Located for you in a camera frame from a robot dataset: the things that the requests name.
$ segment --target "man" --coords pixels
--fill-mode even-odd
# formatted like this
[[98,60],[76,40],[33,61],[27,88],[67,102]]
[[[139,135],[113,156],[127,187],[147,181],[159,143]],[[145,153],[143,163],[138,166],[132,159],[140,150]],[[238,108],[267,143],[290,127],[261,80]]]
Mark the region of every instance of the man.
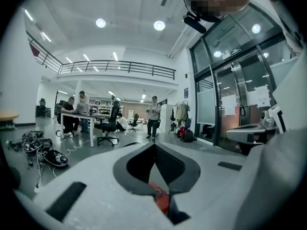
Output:
[[119,129],[120,131],[124,132],[128,129],[128,123],[127,120],[123,117],[123,114],[118,114],[119,119],[117,120],[116,129]]
[[155,134],[157,132],[157,123],[161,112],[161,106],[157,104],[158,98],[156,96],[153,96],[152,100],[153,103],[146,109],[146,112],[149,113],[149,119],[147,124],[148,136],[146,138],[149,139],[152,136],[152,128],[153,128],[152,141],[155,141]]
[[[84,91],[79,92],[79,104],[89,104],[90,100],[87,95],[85,95]],[[81,118],[81,132],[89,134],[88,131],[88,120]]]
[[[187,0],[191,5],[191,10],[203,19],[206,20],[207,18],[208,21],[216,16],[224,16],[240,11],[249,1],[250,0]],[[299,34],[301,31],[306,32],[306,29],[303,27],[297,28],[292,17],[293,15],[287,12],[280,0],[270,1],[282,22],[283,34],[288,45],[293,49],[295,54],[299,56],[303,48],[303,37]]]
[[[65,102],[62,106],[62,112],[63,113],[73,113],[73,104],[75,103],[75,98],[70,97],[68,102]],[[74,135],[78,135],[78,125],[79,125],[79,119],[76,117],[63,117],[64,122],[64,135],[69,136],[70,132],[73,132]]]

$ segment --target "gray floor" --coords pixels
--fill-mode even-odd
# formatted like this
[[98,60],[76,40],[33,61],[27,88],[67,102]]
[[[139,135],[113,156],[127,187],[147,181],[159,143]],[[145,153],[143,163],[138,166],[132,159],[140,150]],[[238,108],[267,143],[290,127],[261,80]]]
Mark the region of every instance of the gray floor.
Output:
[[[36,119],[36,126],[27,126],[27,127],[19,127],[15,131],[2,131],[0,132],[0,139],[2,142],[2,146],[4,147],[4,154],[6,156],[7,162],[10,166],[15,167],[20,175],[21,175],[21,184],[19,190],[27,195],[29,198],[33,198],[35,196],[34,187],[37,183],[39,178],[38,169],[36,167],[36,162],[34,162],[33,167],[28,167],[27,164],[27,155],[23,152],[16,152],[11,149],[7,149],[5,146],[5,140],[11,139],[16,140],[20,139],[22,135],[29,131],[29,130],[40,130],[44,131],[44,137],[50,138],[53,141],[53,147],[63,153],[64,155],[68,154],[69,151],[67,149],[73,150],[73,146],[81,146],[85,141],[89,140],[89,135],[81,133],[79,136],[76,137],[68,137],[65,139],[61,139],[57,137],[55,131],[59,129],[59,125],[54,119],[43,119],[37,118]],[[101,136],[101,131],[94,129],[94,138],[96,136]],[[96,144],[94,147],[90,146],[89,141],[84,143],[81,148],[77,148],[76,151],[72,151],[71,154],[68,156],[69,158],[69,166],[64,169],[55,169],[55,175],[59,176],[61,173],[68,170],[70,167],[76,165],[78,162],[86,159],[90,156],[104,153],[108,151],[112,151],[115,149],[124,149],[124,146],[130,144],[132,142],[147,142],[148,140],[146,137],[146,127],[144,126],[143,131],[138,132],[129,132],[127,135],[125,133],[114,133],[110,136],[118,137],[120,139],[119,143],[112,147],[108,141],[104,141],[98,147]],[[193,149],[208,153],[216,153],[216,154],[224,154],[224,155],[235,155],[235,156],[242,156],[240,154],[236,154],[221,148],[216,148],[210,145],[207,145],[200,141],[194,141],[192,143],[183,143],[178,139],[175,134],[159,134],[156,138],[158,142],[167,142],[170,144],[178,145],[187,149]],[[33,161],[36,161],[36,155],[32,156]],[[48,182],[55,178],[55,175],[52,172],[53,168],[45,166],[42,174],[43,183],[46,185]],[[153,167],[150,181],[155,182],[158,186],[162,187],[164,190],[168,190],[166,183],[163,181],[158,169],[156,166]]]

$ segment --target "white desk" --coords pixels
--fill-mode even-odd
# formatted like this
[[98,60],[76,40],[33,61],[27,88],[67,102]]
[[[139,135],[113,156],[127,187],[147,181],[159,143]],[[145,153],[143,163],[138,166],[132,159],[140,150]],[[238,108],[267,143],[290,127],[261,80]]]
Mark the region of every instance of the white desk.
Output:
[[76,117],[76,118],[84,118],[90,120],[90,140],[91,140],[91,147],[94,146],[94,135],[93,135],[93,129],[94,129],[94,119],[105,119],[105,117],[109,116],[107,114],[81,114],[81,113],[61,113],[61,136],[62,139],[64,139],[64,123],[63,123],[63,117]]

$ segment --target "ceiling light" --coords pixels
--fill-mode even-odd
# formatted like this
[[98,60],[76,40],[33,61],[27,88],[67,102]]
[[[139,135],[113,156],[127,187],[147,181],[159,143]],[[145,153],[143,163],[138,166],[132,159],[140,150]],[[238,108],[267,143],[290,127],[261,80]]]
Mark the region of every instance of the ceiling light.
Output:
[[251,30],[254,34],[258,34],[261,31],[261,26],[259,24],[254,24]]
[[165,28],[165,24],[163,21],[156,21],[153,25],[153,27],[157,30],[157,31],[163,31]]
[[113,52],[113,55],[114,55],[114,59],[115,59],[116,61],[118,61],[116,52]]
[[111,94],[111,95],[113,95],[113,96],[115,96],[115,95],[114,95],[114,93],[113,93],[113,92],[111,92],[111,91],[108,91],[108,93],[109,93],[109,94]]
[[70,59],[68,59],[67,57],[66,57],[66,59],[67,59],[70,63],[72,63],[72,61],[71,61]]
[[63,94],[67,94],[66,92],[63,92],[63,91],[61,91],[61,90],[58,90],[58,92],[61,92],[61,93],[63,93]]
[[215,51],[215,53],[213,54],[214,57],[221,57],[222,53],[220,51]]
[[104,19],[96,20],[96,25],[100,28],[104,28],[106,26],[106,21]]
[[86,58],[87,61],[90,61],[90,59],[86,56],[86,54],[83,54],[83,56]]
[[32,16],[29,14],[28,10],[24,10],[25,14],[29,17],[30,21],[33,21]]
[[49,38],[44,32],[42,32],[42,34],[44,35],[44,37],[45,37],[49,42],[51,42],[50,38]]

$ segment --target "railing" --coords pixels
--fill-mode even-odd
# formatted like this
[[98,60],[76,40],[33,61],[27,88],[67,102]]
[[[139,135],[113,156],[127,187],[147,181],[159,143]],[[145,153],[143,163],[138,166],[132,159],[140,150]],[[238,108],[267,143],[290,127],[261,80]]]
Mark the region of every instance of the railing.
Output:
[[63,64],[52,54],[50,54],[43,46],[41,46],[41,44],[36,41],[28,32],[27,35],[30,45],[39,51],[38,56],[34,56],[36,61],[42,66],[47,67],[58,74]]
[[84,72],[84,71],[107,71],[116,70],[124,71],[127,73],[138,72],[151,74],[152,76],[161,76],[172,78],[175,80],[174,69],[160,67],[150,64],[130,61],[114,61],[114,60],[91,60],[91,61],[78,61],[74,63],[64,64],[59,74]]

